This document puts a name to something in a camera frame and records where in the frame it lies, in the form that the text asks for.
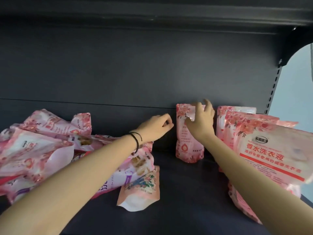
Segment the black wristband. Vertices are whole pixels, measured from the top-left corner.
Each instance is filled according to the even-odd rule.
[[[138,134],[138,135],[140,136],[140,139],[141,139],[141,142],[142,142],[142,137],[141,137],[141,135],[140,135],[139,133],[137,133],[137,132],[132,132],[132,131],[130,131],[130,133]]]
[[[135,153],[138,151],[138,149],[139,149],[139,142],[138,142],[138,140],[137,140],[137,138],[133,135],[133,133],[134,132],[130,132],[130,133],[128,133],[129,135],[131,135],[134,139],[135,139],[135,141],[136,141],[136,143],[137,143],[137,149],[136,149],[136,151],[135,151]]]

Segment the person's left hand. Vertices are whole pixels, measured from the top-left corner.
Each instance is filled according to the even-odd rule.
[[[174,127],[173,121],[169,114],[162,116],[152,116],[146,122],[143,122],[136,130],[142,137],[142,143],[155,141],[166,134],[171,128]]]

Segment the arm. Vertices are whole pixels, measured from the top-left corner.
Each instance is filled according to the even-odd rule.
[[[173,126],[165,114],[153,116],[133,132],[145,143],[159,139]],[[140,143],[139,135],[134,136]],[[136,146],[135,139],[125,135],[60,170],[0,216],[0,234],[60,234]]]
[[[196,104],[196,117],[186,119],[190,133],[205,146],[248,205],[275,235],[313,234],[313,209],[239,157],[214,134],[215,112],[206,100]]]

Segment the black oval logo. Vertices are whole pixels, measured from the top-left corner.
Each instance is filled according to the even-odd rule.
[[[265,138],[263,136],[256,136],[255,140],[259,143],[267,143],[268,142],[267,138]]]

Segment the light blue wall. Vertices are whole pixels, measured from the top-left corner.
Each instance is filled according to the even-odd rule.
[[[281,120],[299,121],[295,127],[313,133],[313,81],[311,48],[300,49],[282,68],[269,114]],[[301,187],[313,202],[313,183]]]

